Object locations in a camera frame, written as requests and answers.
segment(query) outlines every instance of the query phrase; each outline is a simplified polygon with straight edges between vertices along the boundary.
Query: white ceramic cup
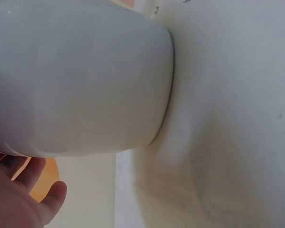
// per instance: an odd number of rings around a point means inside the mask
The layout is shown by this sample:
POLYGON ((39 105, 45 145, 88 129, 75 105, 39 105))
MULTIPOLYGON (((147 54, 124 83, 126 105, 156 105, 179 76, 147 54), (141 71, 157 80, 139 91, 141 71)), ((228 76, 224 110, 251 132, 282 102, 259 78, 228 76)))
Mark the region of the white ceramic cup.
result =
POLYGON ((164 118, 172 68, 169 32, 139 13, 0 0, 0 152, 146 146, 164 118))

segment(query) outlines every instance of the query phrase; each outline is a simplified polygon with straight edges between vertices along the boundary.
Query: white wall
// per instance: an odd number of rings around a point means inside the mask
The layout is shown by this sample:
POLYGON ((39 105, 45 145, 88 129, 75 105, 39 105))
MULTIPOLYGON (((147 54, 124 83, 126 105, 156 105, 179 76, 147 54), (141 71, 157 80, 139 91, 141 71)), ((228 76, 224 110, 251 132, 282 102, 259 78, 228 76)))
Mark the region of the white wall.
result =
POLYGON ((157 140, 117 155, 115 228, 285 228, 285 0, 160 0, 157 140))
POLYGON ((57 158, 66 201, 47 228, 113 228, 115 154, 57 158))

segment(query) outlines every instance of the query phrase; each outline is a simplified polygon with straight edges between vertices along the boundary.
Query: hand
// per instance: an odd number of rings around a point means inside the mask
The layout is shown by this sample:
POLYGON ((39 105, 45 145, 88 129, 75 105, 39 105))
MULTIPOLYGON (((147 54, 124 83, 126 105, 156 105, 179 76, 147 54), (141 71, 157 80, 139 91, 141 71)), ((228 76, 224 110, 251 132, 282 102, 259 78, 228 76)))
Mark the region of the hand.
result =
POLYGON ((67 186, 58 181, 40 202, 30 197, 46 160, 32 158, 24 171, 11 178, 26 158, 0 155, 0 228, 42 228, 58 213, 66 198, 67 186))

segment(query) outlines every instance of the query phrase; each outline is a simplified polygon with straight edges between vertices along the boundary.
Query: orange object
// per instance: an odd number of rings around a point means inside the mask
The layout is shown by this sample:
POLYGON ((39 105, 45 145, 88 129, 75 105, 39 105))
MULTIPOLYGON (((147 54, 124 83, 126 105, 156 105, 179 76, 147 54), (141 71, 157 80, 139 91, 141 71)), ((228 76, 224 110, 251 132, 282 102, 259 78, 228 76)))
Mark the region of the orange object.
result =
MULTIPOLYGON (((23 169, 28 164, 29 160, 30 158, 25 162, 22 168, 15 174, 13 179, 15 179, 19 175, 19 173, 23 171, 23 169)), ((55 158, 47 158, 46 160, 47 160, 46 166, 35 187, 30 192, 30 195, 38 202, 42 201, 43 198, 48 193, 51 186, 56 181, 60 180, 55 158)))

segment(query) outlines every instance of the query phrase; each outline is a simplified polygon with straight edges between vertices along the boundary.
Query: finger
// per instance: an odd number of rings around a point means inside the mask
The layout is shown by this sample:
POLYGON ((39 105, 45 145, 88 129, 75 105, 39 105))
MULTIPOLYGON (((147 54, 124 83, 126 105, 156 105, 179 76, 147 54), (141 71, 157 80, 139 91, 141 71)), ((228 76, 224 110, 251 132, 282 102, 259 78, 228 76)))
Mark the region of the finger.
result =
POLYGON ((46 160, 44 158, 31 158, 14 182, 23 187, 25 191, 30 192, 37 183, 45 165, 46 160))
POLYGON ((0 170, 9 178, 12 178, 16 172, 24 165, 27 157, 5 156, 0 161, 0 170))
POLYGON ((67 185, 63 181, 55 182, 47 196, 40 202, 41 210, 47 225, 59 212, 67 193, 67 185))

